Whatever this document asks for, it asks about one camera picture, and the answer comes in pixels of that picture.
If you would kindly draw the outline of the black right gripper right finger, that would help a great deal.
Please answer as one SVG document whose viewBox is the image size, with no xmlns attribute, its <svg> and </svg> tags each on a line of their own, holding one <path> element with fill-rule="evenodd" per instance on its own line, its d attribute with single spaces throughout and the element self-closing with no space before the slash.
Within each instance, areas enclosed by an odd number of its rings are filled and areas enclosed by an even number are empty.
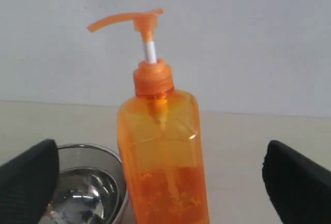
<svg viewBox="0 0 331 224">
<path fill-rule="evenodd" d="M 330 171 L 323 166 L 272 140 L 262 179 L 282 223 L 330 223 Z"/>
</svg>

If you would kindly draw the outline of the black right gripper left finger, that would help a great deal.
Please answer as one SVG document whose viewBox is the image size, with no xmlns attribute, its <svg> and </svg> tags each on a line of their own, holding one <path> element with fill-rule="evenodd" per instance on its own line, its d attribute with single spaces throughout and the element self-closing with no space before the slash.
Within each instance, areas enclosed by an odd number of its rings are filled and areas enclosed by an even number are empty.
<svg viewBox="0 0 331 224">
<path fill-rule="evenodd" d="M 38 223 L 59 177 L 56 142 L 46 139 L 1 165 L 1 223 Z"/>
</svg>

